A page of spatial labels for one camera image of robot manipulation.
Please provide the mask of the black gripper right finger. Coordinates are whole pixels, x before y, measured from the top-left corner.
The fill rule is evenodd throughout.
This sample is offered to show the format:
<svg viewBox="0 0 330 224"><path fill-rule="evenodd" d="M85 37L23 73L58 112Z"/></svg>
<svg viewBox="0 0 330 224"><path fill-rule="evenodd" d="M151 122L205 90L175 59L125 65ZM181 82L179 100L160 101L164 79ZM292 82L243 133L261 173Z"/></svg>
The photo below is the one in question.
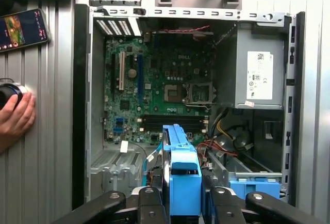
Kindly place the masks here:
<svg viewBox="0 0 330 224"><path fill-rule="evenodd" d="M203 170L203 220L204 223L324 223L266 193L254 191L241 199L231 188L219 186L208 170Z"/></svg>

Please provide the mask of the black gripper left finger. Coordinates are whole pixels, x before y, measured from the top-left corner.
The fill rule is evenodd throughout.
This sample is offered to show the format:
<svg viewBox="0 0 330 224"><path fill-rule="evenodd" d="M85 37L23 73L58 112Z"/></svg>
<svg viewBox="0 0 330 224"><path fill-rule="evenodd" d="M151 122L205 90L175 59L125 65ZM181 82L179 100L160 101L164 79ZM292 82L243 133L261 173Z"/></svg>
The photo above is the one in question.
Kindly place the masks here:
<svg viewBox="0 0 330 224"><path fill-rule="evenodd" d="M108 191L53 223L165 223L165 208L154 187L138 187L127 197Z"/></svg>

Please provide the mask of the person's bare hand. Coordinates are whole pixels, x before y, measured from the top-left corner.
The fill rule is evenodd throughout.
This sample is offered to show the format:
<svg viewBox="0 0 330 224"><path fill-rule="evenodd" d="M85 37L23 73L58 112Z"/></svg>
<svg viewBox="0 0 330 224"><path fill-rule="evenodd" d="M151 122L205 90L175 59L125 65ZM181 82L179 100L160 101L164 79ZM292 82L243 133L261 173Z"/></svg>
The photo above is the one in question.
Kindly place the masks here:
<svg viewBox="0 0 330 224"><path fill-rule="evenodd" d="M14 145L33 125L36 110L35 96L25 93L18 103L18 96L12 95L1 109L1 154Z"/></svg>

